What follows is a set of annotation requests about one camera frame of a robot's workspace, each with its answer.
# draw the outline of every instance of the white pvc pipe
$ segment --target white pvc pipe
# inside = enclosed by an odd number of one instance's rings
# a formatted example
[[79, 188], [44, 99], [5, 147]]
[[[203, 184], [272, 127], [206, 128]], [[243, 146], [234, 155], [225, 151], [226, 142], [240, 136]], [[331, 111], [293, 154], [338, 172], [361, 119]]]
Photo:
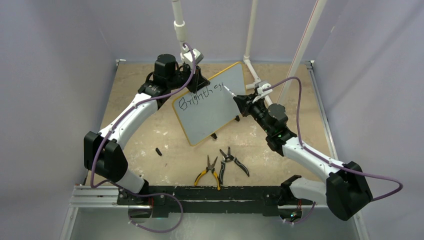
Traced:
[[[246, 89], [254, 89], [255, 83], [259, 83], [261, 81], [261, 78], [256, 73], [255, 69], [252, 66], [252, 63], [250, 61], [250, 53], [252, 48], [252, 38], [253, 38], [253, 30], [255, 28], [255, 22], [256, 22], [256, 11], [258, 9], [258, 3], [259, 0], [253, 0], [252, 1], [252, 8], [250, 11], [250, 21], [249, 21], [249, 30], [247, 32], [247, 42], [246, 42], [246, 52], [243, 56], [243, 62], [246, 64], [247, 68], [249, 69], [250, 73], [253, 76], [253, 83], [247, 84]], [[273, 101], [271, 100], [270, 96], [265, 97], [265, 102], [269, 106], [273, 104]]]
[[253, 30], [255, 28], [256, 10], [257, 9], [258, 9], [258, 0], [253, 0], [252, 8], [251, 8], [251, 11], [250, 11], [249, 30], [247, 32], [246, 52], [244, 53], [244, 59], [250, 58], [251, 47], [252, 47], [252, 38], [253, 38]]
[[173, 16], [175, 18], [176, 24], [178, 25], [183, 24], [184, 23], [183, 9], [181, 8], [180, 0], [172, 0], [172, 10], [173, 10]]
[[[290, 69], [288, 70], [287, 78], [293, 77], [296, 74], [299, 64], [301, 63], [301, 60], [304, 56], [306, 47], [308, 46], [309, 41], [311, 40], [311, 36], [314, 33], [315, 27], [317, 26], [318, 20], [320, 19], [321, 14], [323, 13], [326, 3], [327, 0], [316, 0], [315, 6], [313, 7], [312, 13], [310, 14], [305, 31], [303, 32], [303, 36], [300, 39], [299, 46], [297, 47], [296, 54], [294, 55]], [[289, 92], [291, 82], [292, 80], [289, 80], [282, 84], [282, 89], [278, 96], [277, 103], [283, 104]]]
[[183, 20], [183, 8], [181, 7], [180, 0], [172, 0], [172, 10], [175, 21], [173, 22], [176, 38], [179, 41], [179, 48], [181, 54], [185, 54], [187, 51], [183, 47], [183, 43], [187, 41], [186, 23]]
[[244, 64], [246, 64], [247, 68], [249, 69], [250, 73], [253, 76], [253, 86], [250, 88], [247, 88], [248, 86], [250, 86], [251, 84], [246, 85], [247, 89], [253, 89], [255, 87], [255, 83], [259, 83], [261, 81], [261, 79], [259, 78], [258, 74], [256, 73], [255, 69], [252, 66], [252, 63], [249, 59], [245, 59], [244, 60]]

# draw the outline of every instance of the cable connector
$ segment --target cable connector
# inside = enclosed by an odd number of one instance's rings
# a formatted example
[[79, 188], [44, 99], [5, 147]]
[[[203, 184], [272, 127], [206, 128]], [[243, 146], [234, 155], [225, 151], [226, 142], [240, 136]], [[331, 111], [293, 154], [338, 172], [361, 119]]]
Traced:
[[283, 223], [283, 224], [288, 224], [288, 225], [290, 225], [290, 227], [292, 227], [292, 228], [295, 226], [295, 222], [294, 222], [294, 221], [286, 221], [286, 219], [285, 219], [285, 218], [282, 220], [282, 223]]
[[[194, 60], [196, 62], [196, 65], [198, 65], [200, 63], [200, 61], [203, 60], [204, 56], [203, 54], [197, 50], [196, 48], [193, 49], [193, 53], [194, 53]], [[181, 60], [186, 63], [186, 64], [193, 64], [193, 58], [192, 58], [192, 54], [190, 52], [186, 52], [186, 53], [180, 53], [180, 57]]]
[[257, 96], [253, 99], [253, 103], [258, 101], [259, 99], [265, 98], [267, 95], [273, 92], [273, 89], [268, 89], [271, 87], [271, 84], [269, 84], [267, 81], [260, 81], [258, 83], [255, 83], [254, 85], [254, 92], [257, 94]]

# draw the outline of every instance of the table surface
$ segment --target table surface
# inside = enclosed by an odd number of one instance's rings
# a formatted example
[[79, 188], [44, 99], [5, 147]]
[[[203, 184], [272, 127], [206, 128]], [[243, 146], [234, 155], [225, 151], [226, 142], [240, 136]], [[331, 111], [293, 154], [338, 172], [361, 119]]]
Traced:
[[[210, 78], [231, 65], [230, 63], [201, 64], [202, 74]], [[289, 64], [253, 64], [262, 80], [271, 84], [285, 78]], [[153, 64], [120, 64], [107, 103], [101, 127], [112, 122], [134, 98]], [[244, 80], [253, 82], [248, 68], [243, 65]], [[299, 66], [296, 73], [302, 82], [302, 100], [300, 104], [300, 129], [302, 139], [326, 155], [330, 154], [325, 129], [321, 120], [319, 106], [315, 97], [311, 77], [305, 65]], [[281, 86], [270, 94], [277, 101]], [[296, 107], [299, 86], [294, 81], [284, 103], [289, 121], [288, 127], [295, 133]], [[155, 114], [150, 116], [134, 133], [124, 149], [128, 165], [135, 173], [142, 175], [151, 185], [193, 185], [196, 176], [205, 169], [207, 155], [212, 159], [221, 156], [219, 149], [231, 147], [231, 153], [250, 171], [248, 177], [234, 163], [227, 163], [224, 175], [226, 186], [270, 186], [280, 185], [292, 175], [301, 175], [307, 179], [319, 179], [306, 168], [286, 157], [272, 152], [265, 141], [266, 134], [251, 116], [233, 121], [216, 132], [217, 140], [207, 138], [196, 146], [190, 146], [172, 109], [172, 96]], [[217, 162], [215, 170], [221, 165]], [[96, 175], [94, 182], [103, 178]], [[214, 186], [216, 181], [211, 174], [205, 175], [200, 186]]]

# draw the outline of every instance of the black-handled pliers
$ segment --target black-handled pliers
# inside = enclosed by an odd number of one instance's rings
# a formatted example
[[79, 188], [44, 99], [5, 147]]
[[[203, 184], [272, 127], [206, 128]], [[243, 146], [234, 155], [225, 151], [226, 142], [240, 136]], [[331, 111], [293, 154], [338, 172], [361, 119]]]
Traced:
[[219, 151], [221, 152], [221, 154], [223, 156], [223, 159], [221, 161], [221, 170], [219, 171], [219, 183], [221, 185], [223, 184], [225, 165], [226, 165], [226, 163], [229, 163], [231, 161], [233, 161], [239, 168], [241, 168], [241, 170], [243, 170], [246, 173], [246, 175], [248, 177], [250, 177], [248, 168], [245, 165], [243, 165], [243, 163], [241, 163], [237, 159], [237, 157], [234, 157], [233, 155], [231, 155], [231, 149], [230, 149], [230, 147], [228, 147], [228, 152], [227, 153], [225, 153], [221, 149]]

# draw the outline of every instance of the pliers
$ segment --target pliers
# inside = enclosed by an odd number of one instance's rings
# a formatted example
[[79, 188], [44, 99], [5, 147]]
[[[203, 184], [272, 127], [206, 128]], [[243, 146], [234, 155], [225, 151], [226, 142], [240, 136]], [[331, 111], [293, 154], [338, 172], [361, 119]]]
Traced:
[[218, 189], [218, 191], [221, 190], [221, 184], [220, 184], [220, 180], [218, 178], [218, 174], [215, 172], [215, 163], [217, 162], [218, 157], [215, 158], [215, 161], [213, 162], [213, 164], [211, 165], [211, 162], [209, 161], [209, 155], [207, 156], [207, 167], [205, 170], [203, 170], [197, 177], [196, 180], [194, 181], [194, 185], [197, 186], [198, 182], [200, 180], [201, 177], [203, 177], [203, 175], [205, 175], [207, 172], [209, 172], [209, 170], [212, 172], [213, 176], [216, 179], [216, 183], [218, 184], [216, 186], [216, 188]]
[[221, 154], [223, 156], [223, 159], [221, 161], [221, 170], [219, 171], [219, 183], [221, 185], [223, 184], [223, 179], [224, 179], [225, 164], [226, 163], [229, 163], [231, 161], [233, 161], [239, 168], [241, 168], [241, 170], [243, 170], [243, 172], [246, 173], [246, 175], [248, 177], [250, 177], [248, 168], [245, 165], [243, 165], [243, 163], [241, 163], [237, 159], [237, 157], [234, 157], [233, 155], [231, 155], [231, 149], [230, 149], [230, 147], [228, 147], [227, 154], [224, 151], [222, 151], [221, 149], [219, 151], [221, 152]]

